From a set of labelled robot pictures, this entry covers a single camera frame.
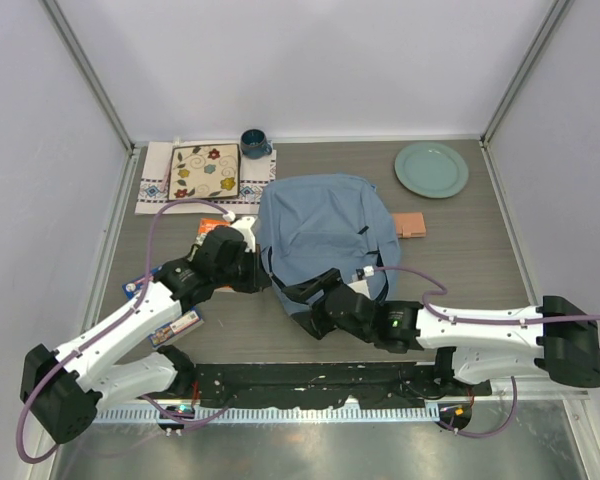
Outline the blue fabric backpack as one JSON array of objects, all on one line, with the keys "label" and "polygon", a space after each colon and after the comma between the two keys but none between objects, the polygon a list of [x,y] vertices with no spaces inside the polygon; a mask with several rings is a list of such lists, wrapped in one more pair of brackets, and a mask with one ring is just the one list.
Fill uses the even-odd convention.
[{"label": "blue fabric backpack", "polygon": [[310,312],[282,289],[340,271],[345,282],[365,266],[396,266],[401,247],[394,220],[364,178],[320,174],[278,179],[264,188],[256,234],[272,288],[291,317]]}]

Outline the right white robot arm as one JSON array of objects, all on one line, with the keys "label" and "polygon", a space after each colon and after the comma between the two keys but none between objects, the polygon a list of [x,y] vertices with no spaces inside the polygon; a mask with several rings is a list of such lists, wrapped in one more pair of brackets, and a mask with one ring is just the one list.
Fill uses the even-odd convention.
[{"label": "right white robot arm", "polygon": [[383,301],[368,289],[382,271],[366,266],[345,283],[331,268],[281,290],[309,306],[316,337],[339,329],[393,354],[435,351],[431,380],[445,395],[492,379],[541,375],[569,387],[600,387],[598,325],[564,298],[547,296],[540,306],[508,310]]}]

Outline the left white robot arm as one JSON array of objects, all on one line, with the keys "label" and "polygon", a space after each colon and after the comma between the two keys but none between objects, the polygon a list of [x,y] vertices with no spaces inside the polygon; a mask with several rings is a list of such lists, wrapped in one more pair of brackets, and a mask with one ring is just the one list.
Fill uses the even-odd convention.
[{"label": "left white robot arm", "polygon": [[173,346],[125,365],[118,361],[219,288],[241,293],[268,288],[256,224],[255,217],[245,216],[214,228],[98,325],[54,350],[39,344],[26,354],[20,398],[55,443],[74,440],[98,413],[118,403],[153,392],[180,399],[191,391],[195,367]]}]

